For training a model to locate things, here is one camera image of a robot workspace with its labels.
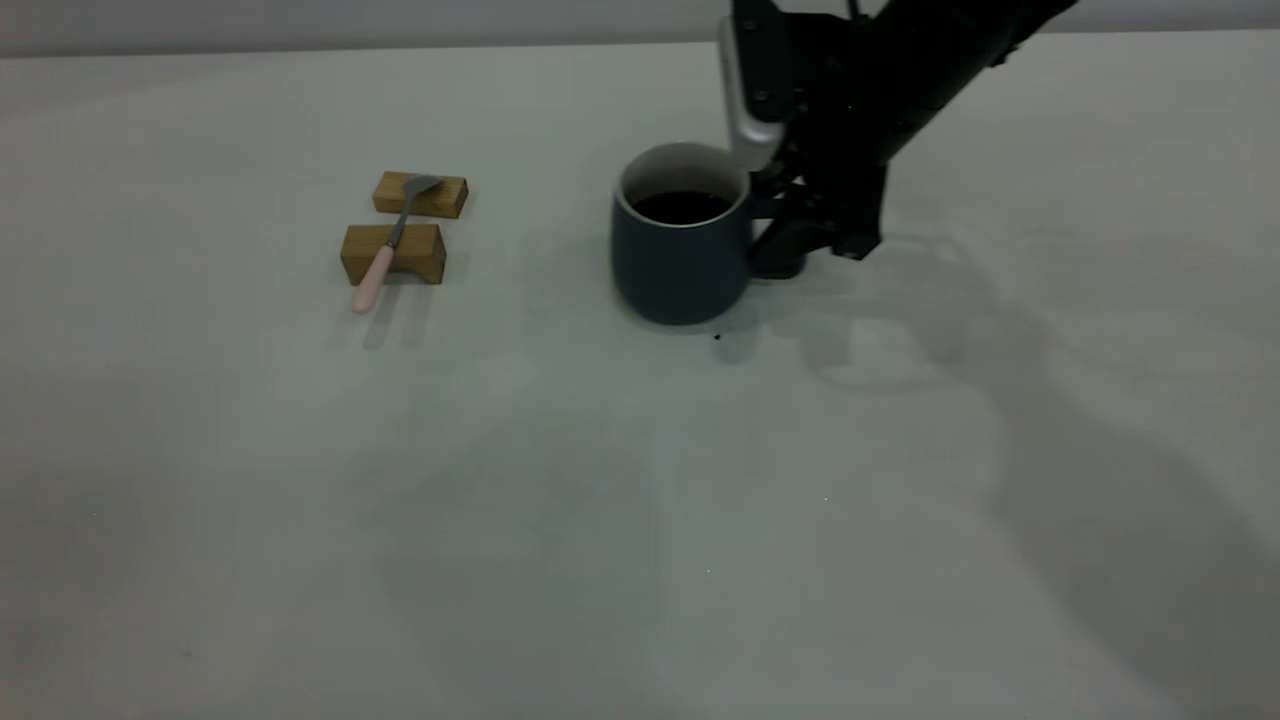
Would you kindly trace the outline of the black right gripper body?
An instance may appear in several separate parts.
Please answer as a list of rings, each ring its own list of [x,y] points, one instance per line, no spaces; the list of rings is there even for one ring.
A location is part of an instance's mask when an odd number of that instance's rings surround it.
[[[831,181],[876,158],[870,128],[873,37],[895,8],[847,17],[786,12],[776,1],[732,4],[732,154],[754,199],[801,181],[826,200]]]

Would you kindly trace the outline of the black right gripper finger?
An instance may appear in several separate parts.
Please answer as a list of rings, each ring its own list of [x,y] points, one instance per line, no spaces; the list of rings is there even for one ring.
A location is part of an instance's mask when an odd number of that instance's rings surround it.
[[[887,165],[859,165],[831,181],[826,200],[835,256],[860,261],[881,245],[887,179]]]
[[[806,255],[823,246],[823,215],[809,188],[786,188],[777,197],[754,200],[751,218],[767,220],[748,249],[754,279],[794,278],[804,269]]]

